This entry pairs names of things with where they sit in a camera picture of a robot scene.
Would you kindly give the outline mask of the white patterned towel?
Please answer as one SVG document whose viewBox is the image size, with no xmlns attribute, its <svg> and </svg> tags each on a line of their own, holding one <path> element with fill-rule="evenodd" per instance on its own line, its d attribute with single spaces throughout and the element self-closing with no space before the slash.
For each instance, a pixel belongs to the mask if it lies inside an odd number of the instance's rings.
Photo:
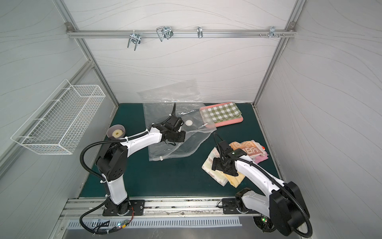
<svg viewBox="0 0 382 239">
<path fill-rule="evenodd" d="M 218 158 L 219 153 L 217 149 L 214 147 L 213 150 L 209 153 L 207 159 L 202 165 L 202 169 L 210 176 L 212 179 L 214 179 L 218 184 L 221 186 L 225 186 L 228 182 L 228 179 L 225 177 L 225 175 L 218 170 L 212 170 L 213 160 L 214 158 Z"/>
</svg>

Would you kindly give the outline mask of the orange lettered towel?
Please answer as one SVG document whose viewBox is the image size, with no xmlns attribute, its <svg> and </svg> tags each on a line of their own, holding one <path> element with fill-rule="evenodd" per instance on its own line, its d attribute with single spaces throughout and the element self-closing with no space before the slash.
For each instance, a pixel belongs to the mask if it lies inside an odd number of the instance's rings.
<svg viewBox="0 0 382 239">
<path fill-rule="evenodd" d="M 267 153 L 265 152 L 265 148 L 262 147 L 259 143 L 255 142 L 254 140 L 244 141 L 242 143 L 234 141 L 230 143 L 229 145 L 231 146 L 233 150 L 236 150 L 238 148 L 242 149 L 252 159 L 267 155 Z"/>
</svg>

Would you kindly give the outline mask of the clear plastic vacuum bag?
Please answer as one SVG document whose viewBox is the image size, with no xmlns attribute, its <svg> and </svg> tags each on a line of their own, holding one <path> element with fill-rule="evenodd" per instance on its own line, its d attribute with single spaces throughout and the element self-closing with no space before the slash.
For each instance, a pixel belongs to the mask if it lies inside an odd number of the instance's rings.
<svg viewBox="0 0 382 239">
<path fill-rule="evenodd" d="M 148 147 L 149 159 L 160 161 L 183 158 L 195 153 L 216 130 L 211 116 L 204 116 L 205 106 L 196 80 L 138 92 L 148 128 L 162 134 L 161 142 Z"/>
</svg>

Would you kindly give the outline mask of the pink towel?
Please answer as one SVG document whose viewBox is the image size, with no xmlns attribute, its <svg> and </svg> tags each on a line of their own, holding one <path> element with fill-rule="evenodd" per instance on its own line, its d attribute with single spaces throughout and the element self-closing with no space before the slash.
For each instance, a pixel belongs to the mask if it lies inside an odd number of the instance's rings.
<svg viewBox="0 0 382 239">
<path fill-rule="evenodd" d="M 268 159 L 268 153 L 266 152 L 265 147 L 263 147 L 257 142 L 255 143 L 255 145 L 256 146 L 253 148 L 254 155 L 252 156 L 252 160 L 255 163 L 260 163 Z"/>
</svg>

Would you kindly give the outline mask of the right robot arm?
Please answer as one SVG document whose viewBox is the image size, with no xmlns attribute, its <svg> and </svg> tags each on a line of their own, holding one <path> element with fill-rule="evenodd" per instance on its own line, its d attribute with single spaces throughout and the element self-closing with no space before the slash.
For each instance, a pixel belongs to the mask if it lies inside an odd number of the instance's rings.
<svg viewBox="0 0 382 239">
<path fill-rule="evenodd" d="M 256 164 L 242 149 L 233 149 L 226 141 L 215 144 L 218 157 L 212 162 L 212 170 L 230 176 L 243 174 L 261 191 L 259 195 L 245 188 L 235 195 L 236 210 L 246 214 L 259 213 L 255 225 L 263 232 L 278 231 L 284 236 L 296 233 L 303 238 L 313 235 L 310 214 L 299 187 L 286 183 Z"/>
</svg>

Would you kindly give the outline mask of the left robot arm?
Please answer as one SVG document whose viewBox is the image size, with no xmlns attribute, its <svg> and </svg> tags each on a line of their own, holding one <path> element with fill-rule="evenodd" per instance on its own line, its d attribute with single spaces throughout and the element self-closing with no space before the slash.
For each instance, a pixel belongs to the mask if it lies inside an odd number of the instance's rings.
<svg viewBox="0 0 382 239">
<path fill-rule="evenodd" d="M 183 124 L 181 117 L 171 115 L 163 122 L 153 123 L 144 132 L 121 138 L 119 142 L 107 142 L 101 147 L 96 166 L 101 181 L 106 184 L 109 200 L 114 205 L 119 206 L 128 198 L 123 179 L 127 159 L 153 144 L 165 142 L 176 145 L 184 142 L 186 132 L 181 130 Z"/>
</svg>

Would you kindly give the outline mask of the green table mat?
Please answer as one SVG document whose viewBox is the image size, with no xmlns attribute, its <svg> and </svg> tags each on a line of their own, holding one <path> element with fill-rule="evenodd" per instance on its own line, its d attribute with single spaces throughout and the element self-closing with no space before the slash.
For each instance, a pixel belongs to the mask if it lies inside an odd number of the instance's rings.
<svg viewBox="0 0 382 239">
<path fill-rule="evenodd" d="M 228 143 L 254 140 L 269 153 L 254 109 L 250 103 L 236 103 L 242 112 L 243 121 L 218 127 L 216 132 Z M 128 135 L 143 131 L 145 126 L 142 104 L 120 104 L 111 125 L 122 124 Z M 202 165 L 215 146 L 211 135 L 198 150 L 186 158 L 149 161 L 148 148 L 142 149 L 127 159 L 124 174 L 126 191 L 130 197 L 188 197 L 188 196 L 235 196 L 248 187 L 263 195 L 247 177 L 235 188 L 229 183 L 218 184 L 203 169 Z M 80 197 L 104 197 L 105 188 L 100 179 L 89 175 Z"/>
</svg>

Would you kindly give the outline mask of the yellow tape roll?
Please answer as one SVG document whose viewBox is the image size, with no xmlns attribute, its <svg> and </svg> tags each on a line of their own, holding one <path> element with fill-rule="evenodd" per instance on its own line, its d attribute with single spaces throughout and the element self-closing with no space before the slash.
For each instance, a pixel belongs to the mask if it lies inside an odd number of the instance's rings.
<svg viewBox="0 0 382 239">
<path fill-rule="evenodd" d="M 118 139 L 124 137 L 125 132 L 122 129 L 116 129 L 112 132 L 112 137 Z"/>
</svg>

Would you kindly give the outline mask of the metal U-bolt clamp left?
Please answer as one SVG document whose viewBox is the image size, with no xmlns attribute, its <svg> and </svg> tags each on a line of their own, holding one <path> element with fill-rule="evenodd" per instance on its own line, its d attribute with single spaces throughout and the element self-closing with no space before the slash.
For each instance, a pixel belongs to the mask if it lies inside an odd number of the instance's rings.
<svg viewBox="0 0 382 239">
<path fill-rule="evenodd" d="M 134 46 L 134 51 L 136 51 L 137 46 L 141 43 L 141 36 L 133 32 L 128 39 L 127 48 Z"/>
</svg>

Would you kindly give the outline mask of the metal U-bolt clamp middle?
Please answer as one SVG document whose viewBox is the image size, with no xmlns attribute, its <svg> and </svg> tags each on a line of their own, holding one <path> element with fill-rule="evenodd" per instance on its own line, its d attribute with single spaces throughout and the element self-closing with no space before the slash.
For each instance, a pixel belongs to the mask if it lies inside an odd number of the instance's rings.
<svg viewBox="0 0 382 239">
<path fill-rule="evenodd" d="M 164 39 L 170 39 L 174 35 L 173 30 L 170 26 L 160 26 L 156 29 L 156 33 L 160 39 L 161 42 L 163 42 Z"/>
</svg>

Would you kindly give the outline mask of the small metal hook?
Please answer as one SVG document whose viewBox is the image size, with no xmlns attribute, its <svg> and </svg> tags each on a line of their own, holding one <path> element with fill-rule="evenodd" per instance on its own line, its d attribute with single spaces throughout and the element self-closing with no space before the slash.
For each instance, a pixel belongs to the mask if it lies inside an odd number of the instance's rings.
<svg viewBox="0 0 382 239">
<path fill-rule="evenodd" d="M 197 27 L 197 35 L 199 39 L 203 38 L 203 29 L 200 26 Z"/>
</svg>

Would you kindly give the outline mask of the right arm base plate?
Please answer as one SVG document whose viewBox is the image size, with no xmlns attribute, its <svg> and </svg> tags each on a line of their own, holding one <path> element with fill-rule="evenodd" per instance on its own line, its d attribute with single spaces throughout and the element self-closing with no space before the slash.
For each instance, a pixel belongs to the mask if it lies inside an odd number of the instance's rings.
<svg viewBox="0 0 382 239">
<path fill-rule="evenodd" d="M 239 208 L 236 205 L 234 198 L 223 198 L 222 199 L 222 211 L 225 215 L 234 215 L 234 214 L 259 214 L 257 211 L 254 210 L 243 210 L 240 211 Z"/>
</svg>

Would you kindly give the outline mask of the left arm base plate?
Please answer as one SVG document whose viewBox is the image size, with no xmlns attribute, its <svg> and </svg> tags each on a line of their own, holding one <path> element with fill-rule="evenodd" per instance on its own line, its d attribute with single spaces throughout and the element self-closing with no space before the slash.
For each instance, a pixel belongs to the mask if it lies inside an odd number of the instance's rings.
<svg viewBox="0 0 382 239">
<path fill-rule="evenodd" d="M 124 200 L 121 204 L 114 204 L 107 199 L 102 215 L 106 216 L 142 216 L 144 212 L 145 200 Z"/>
</svg>

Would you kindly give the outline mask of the aluminium cross rail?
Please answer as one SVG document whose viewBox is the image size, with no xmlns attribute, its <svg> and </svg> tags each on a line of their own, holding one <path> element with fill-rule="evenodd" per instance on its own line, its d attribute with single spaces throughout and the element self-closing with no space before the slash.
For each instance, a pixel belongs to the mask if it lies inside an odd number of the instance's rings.
<svg viewBox="0 0 382 239">
<path fill-rule="evenodd" d="M 255 30 L 206 30 L 203 29 L 203 38 L 261 38 L 259 34 L 265 34 L 269 29 L 255 29 Z M 67 32 L 69 38 L 74 39 L 128 39 L 133 33 L 137 33 L 142 39 L 158 39 L 156 30 L 78 30 Z M 285 34 L 284 38 L 295 37 L 296 31 L 276 30 L 277 33 Z M 197 30 L 173 30 L 173 39 L 198 39 Z"/>
</svg>

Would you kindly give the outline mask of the metal bracket right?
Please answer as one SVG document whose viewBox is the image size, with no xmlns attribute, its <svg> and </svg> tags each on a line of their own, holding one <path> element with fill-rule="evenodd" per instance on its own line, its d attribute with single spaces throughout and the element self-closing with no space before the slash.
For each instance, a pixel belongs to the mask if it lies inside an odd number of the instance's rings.
<svg viewBox="0 0 382 239">
<path fill-rule="evenodd" d="M 283 33 L 277 33 L 274 26 L 270 27 L 269 31 L 265 34 L 259 34 L 260 37 L 266 37 L 266 38 L 284 38 L 285 34 Z"/>
</svg>

